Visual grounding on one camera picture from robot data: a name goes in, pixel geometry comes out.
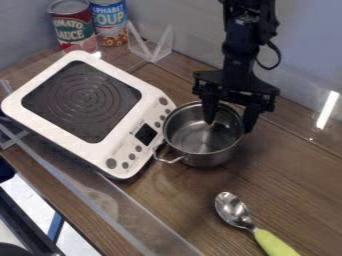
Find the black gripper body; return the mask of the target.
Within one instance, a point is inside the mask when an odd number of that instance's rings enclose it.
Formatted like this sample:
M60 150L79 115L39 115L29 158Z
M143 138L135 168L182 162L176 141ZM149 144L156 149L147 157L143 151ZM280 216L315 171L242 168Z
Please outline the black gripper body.
M275 109L275 98L279 96L279 89L262 81L255 74L251 74L246 81L223 80L223 71L196 71L192 73L195 84L192 93L202 99L204 94L215 95L219 101L247 106L252 103L262 103L267 112Z

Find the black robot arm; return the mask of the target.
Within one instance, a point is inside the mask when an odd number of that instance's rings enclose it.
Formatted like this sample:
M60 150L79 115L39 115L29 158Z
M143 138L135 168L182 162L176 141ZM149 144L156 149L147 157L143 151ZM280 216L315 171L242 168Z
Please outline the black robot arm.
M250 133L259 114L272 112L280 90L254 73L254 64L272 70L280 64L282 54L271 42L278 35L279 21L275 0L219 0L223 5L226 38L222 44L220 70L194 73L192 93L202 100L204 121L214 122L219 102L244 107L244 132Z

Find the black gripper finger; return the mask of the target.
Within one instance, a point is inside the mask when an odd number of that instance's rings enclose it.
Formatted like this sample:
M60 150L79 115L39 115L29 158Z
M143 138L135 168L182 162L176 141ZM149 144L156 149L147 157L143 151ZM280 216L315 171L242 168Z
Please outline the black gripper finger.
M202 97L203 116L207 124L211 124L218 112L219 98L215 95L204 94Z
M267 110L267 107L262 103L252 103L246 106L243 112L243 125L244 125L244 132L250 133L255 126L255 123L259 118L259 114Z

